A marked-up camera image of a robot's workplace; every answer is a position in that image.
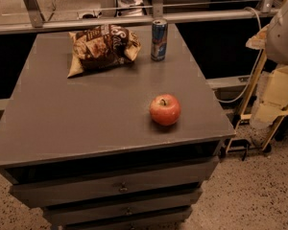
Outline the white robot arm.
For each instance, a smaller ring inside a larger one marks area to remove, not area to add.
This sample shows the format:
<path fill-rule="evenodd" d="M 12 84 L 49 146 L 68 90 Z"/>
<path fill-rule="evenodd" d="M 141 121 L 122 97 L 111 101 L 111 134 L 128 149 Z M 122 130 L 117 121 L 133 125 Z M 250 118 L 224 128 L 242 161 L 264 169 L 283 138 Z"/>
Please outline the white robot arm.
<path fill-rule="evenodd" d="M 251 122 L 266 127 L 288 104 L 288 0 L 267 26 L 248 39 L 246 46 L 264 50 L 267 59 L 277 64 L 264 77 L 266 84 L 258 88 L 259 96 L 252 108 Z"/>

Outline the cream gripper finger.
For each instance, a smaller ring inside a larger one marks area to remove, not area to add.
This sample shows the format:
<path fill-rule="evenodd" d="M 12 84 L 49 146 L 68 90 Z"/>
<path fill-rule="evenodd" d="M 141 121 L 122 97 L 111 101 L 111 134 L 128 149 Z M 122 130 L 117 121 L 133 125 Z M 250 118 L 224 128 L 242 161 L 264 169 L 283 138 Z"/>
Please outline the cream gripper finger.
<path fill-rule="evenodd" d="M 261 123 L 272 123 L 284 114 L 288 105 L 288 65 L 275 69 L 268 75 L 268 81 L 259 97 L 259 106 L 254 119 Z"/>
<path fill-rule="evenodd" d="M 266 43 L 267 30 L 268 30 L 267 26 L 260 29 L 257 34 L 248 39 L 248 41 L 246 42 L 246 46 L 254 50 L 264 49 Z"/>

